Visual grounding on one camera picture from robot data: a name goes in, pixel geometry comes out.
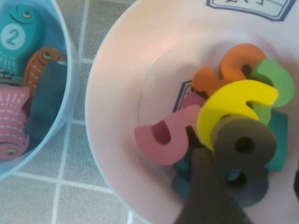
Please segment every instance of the fish eye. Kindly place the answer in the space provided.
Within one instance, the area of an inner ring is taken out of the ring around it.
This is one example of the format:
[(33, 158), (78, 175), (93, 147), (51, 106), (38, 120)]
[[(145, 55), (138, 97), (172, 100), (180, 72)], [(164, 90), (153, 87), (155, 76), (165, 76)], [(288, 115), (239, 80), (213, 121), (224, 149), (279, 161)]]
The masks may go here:
[(31, 18), (31, 13), (28, 11), (25, 11), (22, 13), (23, 17), (25, 17), (26, 19), (30, 19)]
[(45, 59), (51, 59), (52, 58), (52, 55), (50, 54), (50, 53), (48, 53), (48, 52), (45, 52), (45, 53), (43, 53), (43, 57), (45, 58)]
[(14, 148), (10, 148), (8, 150), (6, 150), (6, 154), (8, 155), (16, 155), (18, 153), (18, 151)]

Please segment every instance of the gray tile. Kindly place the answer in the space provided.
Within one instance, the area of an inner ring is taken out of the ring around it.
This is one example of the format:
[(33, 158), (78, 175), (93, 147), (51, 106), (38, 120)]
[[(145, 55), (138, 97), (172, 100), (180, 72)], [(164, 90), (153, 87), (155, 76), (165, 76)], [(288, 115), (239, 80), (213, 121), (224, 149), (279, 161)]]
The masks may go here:
[(62, 156), (65, 127), (66, 125), (20, 171), (57, 178)]
[(85, 0), (56, 0), (78, 50)]
[(139, 218), (137, 218), (136, 216), (134, 216), (132, 224), (148, 224), (148, 223), (146, 223), (144, 221), (141, 221)]
[(93, 59), (109, 29), (129, 4), (91, 0), (87, 18), (83, 57)]
[(61, 186), (57, 224), (126, 224), (127, 218), (113, 194)]
[(81, 86), (73, 115), (74, 119), (85, 120), (85, 94), (91, 67), (91, 64), (81, 63)]
[(10, 176), (0, 181), (1, 224), (50, 224), (55, 184)]
[(107, 187), (90, 150), (84, 125), (72, 125), (63, 179)]

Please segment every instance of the pink fish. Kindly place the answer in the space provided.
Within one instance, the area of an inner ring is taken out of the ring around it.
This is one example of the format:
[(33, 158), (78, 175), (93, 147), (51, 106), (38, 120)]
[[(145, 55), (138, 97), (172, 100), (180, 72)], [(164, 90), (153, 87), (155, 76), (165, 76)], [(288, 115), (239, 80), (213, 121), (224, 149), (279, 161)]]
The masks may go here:
[(30, 96), (30, 88), (0, 86), (0, 160), (21, 156), (30, 137), (23, 132), (27, 116), (22, 107)]

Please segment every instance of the orange fish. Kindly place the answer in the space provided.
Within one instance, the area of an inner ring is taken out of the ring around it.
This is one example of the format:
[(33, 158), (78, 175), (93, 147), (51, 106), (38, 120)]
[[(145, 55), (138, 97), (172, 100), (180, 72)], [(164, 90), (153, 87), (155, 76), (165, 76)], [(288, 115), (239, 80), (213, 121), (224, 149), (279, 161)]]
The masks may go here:
[(55, 48), (41, 48), (33, 54), (27, 63), (24, 74), (24, 86), (30, 88), (30, 101), (32, 100), (43, 69), (49, 61), (67, 61), (66, 55)]

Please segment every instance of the foam fish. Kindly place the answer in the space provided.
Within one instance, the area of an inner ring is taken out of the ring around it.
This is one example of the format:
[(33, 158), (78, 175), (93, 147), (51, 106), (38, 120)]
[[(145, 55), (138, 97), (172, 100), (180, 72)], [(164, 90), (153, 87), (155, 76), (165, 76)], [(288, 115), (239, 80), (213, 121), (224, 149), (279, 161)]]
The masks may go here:
[(22, 111), (29, 91), (28, 87), (0, 87), (0, 160), (21, 156), (29, 145), (30, 137), (23, 132), (27, 116)]
[(0, 68), (23, 76), (43, 38), (43, 19), (35, 9), (26, 5), (11, 8), (0, 21)]
[(58, 62), (67, 59), (58, 49), (49, 47), (39, 49), (30, 58), (24, 74), (24, 86), (30, 88), (30, 98), (33, 98), (42, 72), (50, 60)]

